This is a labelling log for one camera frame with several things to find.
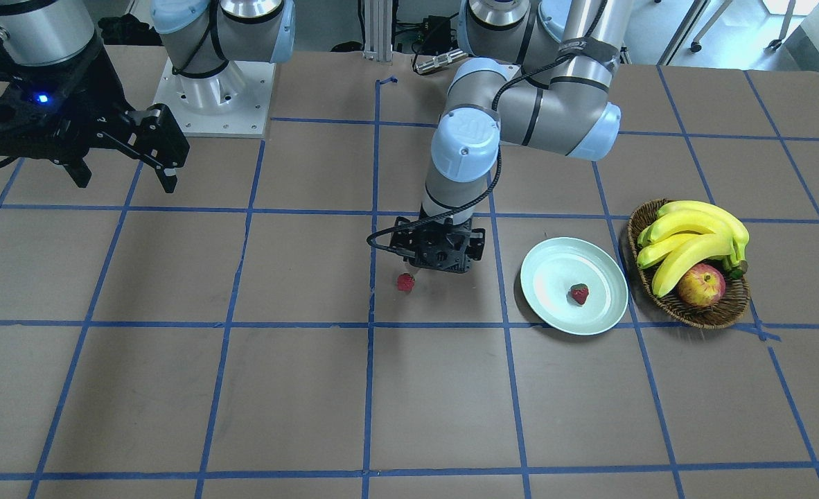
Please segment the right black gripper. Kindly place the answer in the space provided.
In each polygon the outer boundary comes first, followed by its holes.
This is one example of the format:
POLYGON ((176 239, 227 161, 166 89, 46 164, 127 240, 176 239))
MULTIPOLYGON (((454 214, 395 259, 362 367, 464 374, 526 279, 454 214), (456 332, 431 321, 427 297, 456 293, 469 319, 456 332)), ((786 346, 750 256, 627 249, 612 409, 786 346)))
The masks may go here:
POLYGON ((15 63, 0 36, 0 156, 62 160, 78 189, 92 171, 91 148, 112 148, 143 162, 166 193, 190 143, 168 105, 134 110, 127 103, 100 35, 71 59, 29 67, 15 63))

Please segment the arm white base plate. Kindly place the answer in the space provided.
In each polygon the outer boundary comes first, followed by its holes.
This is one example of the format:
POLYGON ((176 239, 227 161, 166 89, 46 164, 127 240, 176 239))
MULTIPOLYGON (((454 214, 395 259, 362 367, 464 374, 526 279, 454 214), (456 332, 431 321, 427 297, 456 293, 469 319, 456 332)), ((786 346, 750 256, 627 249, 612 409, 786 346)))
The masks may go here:
POLYGON ((153 102, 167 105, 188 137, 263 138, 277 69, 273 63, 230 61, 217 75, 190 78, 172 73, 168 60, 153 102))

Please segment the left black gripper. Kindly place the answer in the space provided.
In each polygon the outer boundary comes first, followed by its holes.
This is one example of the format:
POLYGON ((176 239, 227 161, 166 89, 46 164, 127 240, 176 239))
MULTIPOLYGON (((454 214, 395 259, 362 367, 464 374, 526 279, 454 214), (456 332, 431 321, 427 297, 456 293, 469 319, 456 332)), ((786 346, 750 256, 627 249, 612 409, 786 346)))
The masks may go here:
POLYGON ((421 269, 452 274, 469 272, 474 261, 482 259, 486 230, 474 228, 472 219, 451 225, 451 219, 403 229, 391 234, 389 247, 403 257, 403 271, 415 280, 421 269))

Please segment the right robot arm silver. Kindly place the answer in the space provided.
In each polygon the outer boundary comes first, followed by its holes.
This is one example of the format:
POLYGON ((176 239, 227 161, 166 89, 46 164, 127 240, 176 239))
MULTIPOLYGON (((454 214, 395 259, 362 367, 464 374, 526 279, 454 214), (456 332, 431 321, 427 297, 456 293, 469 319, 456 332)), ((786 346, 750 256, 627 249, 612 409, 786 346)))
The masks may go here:
MULTIPOLYGON (((153 1, 154 30, 189 110, 225 113, 248 99, 238 64, 292 56, 292 1, 153 1)), ((124 94, 81 1, 0 1, 0 168, 48 160, 81 189, 94 148, 152 168, 172 193, 190 145, 169 106, 138 110, 124 94)))

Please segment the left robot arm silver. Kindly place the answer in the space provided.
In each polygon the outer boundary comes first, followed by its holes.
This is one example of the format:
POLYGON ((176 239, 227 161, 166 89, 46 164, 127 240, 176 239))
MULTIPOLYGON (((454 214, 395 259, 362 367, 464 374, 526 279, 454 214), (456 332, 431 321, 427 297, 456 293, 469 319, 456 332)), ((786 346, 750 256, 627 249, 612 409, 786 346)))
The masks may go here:
POLYGON ((621 127, 608 94, 631 11, 629 1, 464 1, 457 38, 468 59, 432 136, 419 218, 397 218, 369 246, 463 274, 482 258, 473 212, 499 180, 502 145, 604 158, 621 127))

